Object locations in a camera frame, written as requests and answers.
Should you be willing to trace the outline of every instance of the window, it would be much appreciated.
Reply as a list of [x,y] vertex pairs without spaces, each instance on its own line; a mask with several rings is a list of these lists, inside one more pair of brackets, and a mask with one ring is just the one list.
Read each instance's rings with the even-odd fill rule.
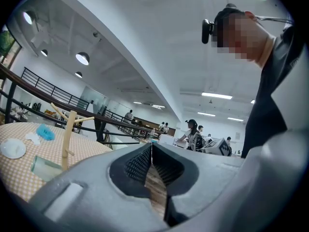
[[4,26],[0,33],[0,62],[8,69],[12,65],[21,46],[17,43],[7,27]]

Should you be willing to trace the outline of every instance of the man in black shirt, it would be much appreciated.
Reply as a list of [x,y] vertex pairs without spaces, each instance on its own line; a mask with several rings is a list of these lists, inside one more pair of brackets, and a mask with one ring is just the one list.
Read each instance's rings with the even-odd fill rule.
[[276,38],[251,12],[242,12],[231,3],[216,16],[212,41],[216,47],[226,47],[236,58],[254,61],[262,69],[259,90],[246,126],[241,155],[245,158],[250,149],[287,130],[271,94],[297,62],[304,43],[294,26]]

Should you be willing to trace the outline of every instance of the green tree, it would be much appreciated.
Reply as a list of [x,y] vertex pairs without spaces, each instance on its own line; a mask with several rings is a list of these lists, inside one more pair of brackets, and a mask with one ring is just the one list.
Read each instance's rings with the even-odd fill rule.
[[0,33],[0,54],[2,56],[8,53],[8,51],[12,47],[13,42],[14,38],[9,31],[2,31]]

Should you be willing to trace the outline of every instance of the man's ear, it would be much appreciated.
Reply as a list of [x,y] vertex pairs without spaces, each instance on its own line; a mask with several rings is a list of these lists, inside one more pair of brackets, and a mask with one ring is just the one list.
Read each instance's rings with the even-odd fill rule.
[[255,21],[255,22],[257,21],[257,18],[255,17],[255,15],[251,13],[250,11],[245,11],[245,16],[251,19],[252,21]]

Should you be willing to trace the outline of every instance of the black shirt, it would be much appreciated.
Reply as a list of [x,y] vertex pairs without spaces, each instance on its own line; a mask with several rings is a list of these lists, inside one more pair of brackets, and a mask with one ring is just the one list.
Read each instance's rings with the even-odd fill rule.
[[287,130],[280,111],[270,96],[296,64],[304,43],[294,26],[277,37],[262,70],[259,90],[250,113],[241,157],[263,145],[273,135]]

